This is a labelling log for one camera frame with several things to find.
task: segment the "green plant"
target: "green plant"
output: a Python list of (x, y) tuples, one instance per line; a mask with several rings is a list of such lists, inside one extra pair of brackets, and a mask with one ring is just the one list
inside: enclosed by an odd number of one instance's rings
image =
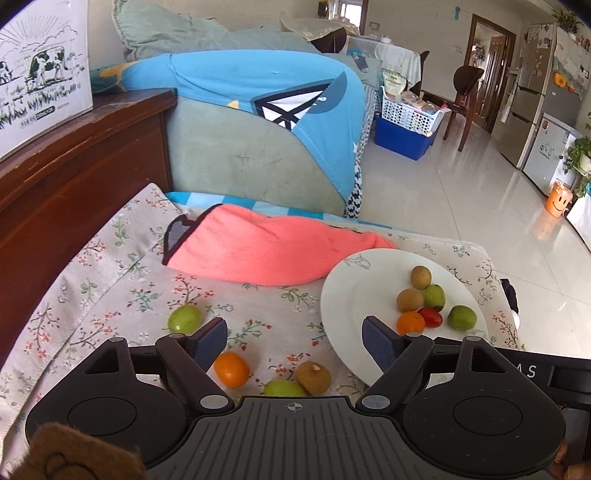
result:
[(579, 25), (583, 25), (574, 13), (568, 10), (563, 10), (562, 8), (560, 10), (555, 9), (552, 16), (558, 22), (558, 26), (566, 33), (576, 34), (579, 31)]
[(587, 187), (589, 185), (589, 179), (582, 177), (577, 186), (573, 189), (573, 193), (577, 198), (583, 198), (587, 193)]
[(581, 157), (583, 155), (591, 155), (591, 138), (581, 137), (574, 141), (574, 145), (567, 150), (566, 157), (562, 155), (560, 158), (563, 161), (564, 173), (567, 173), (573, 168), (577, 169), (581, 166)]

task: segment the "pink blanket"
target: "pink blanket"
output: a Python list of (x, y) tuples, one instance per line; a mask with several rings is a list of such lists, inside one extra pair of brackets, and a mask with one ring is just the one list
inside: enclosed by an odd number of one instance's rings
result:
[(373, 232), (216, 205), (195, 222), (183, 215), (171, 223), (164, 238), (163, 264), (198, 277), (299, 285), (327, 276), (341, 260), (369, 248), (397, 247)]

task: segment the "white plate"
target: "white plate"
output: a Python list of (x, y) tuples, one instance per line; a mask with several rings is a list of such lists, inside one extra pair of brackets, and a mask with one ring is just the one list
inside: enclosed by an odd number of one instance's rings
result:
[[(335, 352), (345, 365), (365, 384), (372, 385), (382, 371), (363, 347), (361, 326), (368, 315), (374, 315), (394, 328), (401, 312), (396, 297), (411, 288), (410, 272), (423, 265), (431, 271), (432, 283), (441, 285), (446, 305), (441, 311), (443, 324), (425, 328), (431, 338), (462, 340), (466, 335), (488, 339), (486, 321), (476, 300), (454, 275), (441, 265), (420, 255), (391, 248), (376, 248), (352, 255), (332, 269), (324, 282), (320, 313), (324, 331)], [(470, 307), (478, 316), (476, 327), (459, 332), (447, 325), (447, 315), (455, 305)]]

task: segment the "blue plastic bin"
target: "blue plastic bin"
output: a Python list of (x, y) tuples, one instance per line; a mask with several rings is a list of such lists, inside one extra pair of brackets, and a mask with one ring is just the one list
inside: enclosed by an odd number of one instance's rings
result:
[(425, 137), (381, 117), (375, 120), (375, 144), (413, 160), (420, 160), (427, 153), (429, 147), (435, 142), (436, 136), (437, 132), (430, 137)]

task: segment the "red tomato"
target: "red tomato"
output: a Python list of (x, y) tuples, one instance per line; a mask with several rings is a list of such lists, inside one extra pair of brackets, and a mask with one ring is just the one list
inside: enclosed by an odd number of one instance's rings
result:
[(425, 319), (425, 327), (437, 328), (443, 323), (441, 314), (434, 309), (422, 308), (418, 313)]

